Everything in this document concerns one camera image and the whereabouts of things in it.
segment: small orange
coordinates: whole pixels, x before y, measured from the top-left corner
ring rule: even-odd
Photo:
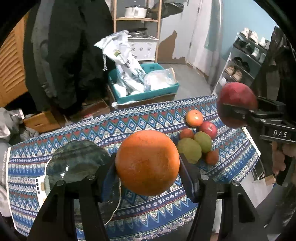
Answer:
[[[191,110],[186,115],[186,122],[192,127],[200,126],[203,122],[202,113],[198,110]]]
[[[217,164],[218,161],[219,161],[218,149],[207,153],[206,158],[205,158],[205,162],[207,164],[214,166]]]
[[[180,132],[179,136],[180,136],[180,139],[183,139],[183,138],[186,138],[186,137],[193,139],[194,138],[194,133],[193,133],[192,130],[186,128],[186,129],[184,129],[184,130],[182,130]]]

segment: glass plate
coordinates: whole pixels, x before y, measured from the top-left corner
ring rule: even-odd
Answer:
[[[95,174],[97,169],[110,161],[106,150],[89,140],[69,141],[58,148],[47,164],[44,179],[45,192],[48,195],[58,180],[67,183],[81,181],[88,175]],[[117,178],[110,192],[109,200],[98,203],[104,224],[107,224],[117,210],[121,199],[120,180]],[[82,228],[79,199],[74,199],[75,225]]]

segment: human hand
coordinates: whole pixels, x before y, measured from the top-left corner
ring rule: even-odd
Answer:
[[[296,158],[296,144],[284,144],[282,151],[277,148],[278,143],[272,142],[272,171],[275,175],[278,175],[279,171],[284,171],[286,169],[286,164],[284,163],[285,155]],[[296,166],[291,182],[296,185]]]

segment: blue wall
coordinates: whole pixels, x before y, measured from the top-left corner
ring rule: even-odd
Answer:
[[[212,8],[212,14],[215,14],[216,11],[217,9]],[[211,18],[208,33],[209,42],[205,45],[205,47],[211,51],[215,48],[215,40],[213,39],[212,42],[211,36],[214,35],[212,32],[216,29],[212,19],[214,18]],[[223,41],[221,57],[227,60],[237,32],[242,31],[244,27],[255,31],[258,34],[259,40],[261,37],[270,40],[274,26],[277,26],[274,20],[253,0],[223,0]]]

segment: blue patterned tablecloth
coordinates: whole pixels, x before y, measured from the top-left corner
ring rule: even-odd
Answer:
[[[186,128],[184,116],[191,109],[201,111],[204,120],[213,122],[218,128],[213,149],[219,150],[219,162],[210,166],[200,160],[201,173],[207,173],[219,182],[241,181],[256,164],[260,152],[245,128],[232,129],[221,122],[215,96],[119,110],[11,147],[7,158],[7,189],[15,228],[28,235],[40,209],[34,178],[44,175],[45,165],[57,148],[70,140],[87,139],[111,154],[118,150],[126,137],[143,129],[163,132],[177,143],[180,130]],[[191,221],[196,207],[186,197],[179,177],[159,196],[140,196],[123,188],[119,209],[105,227],[111,240],[152,239]],[[77,235],[79,240],[84,239],[82,230],[77,229]]]

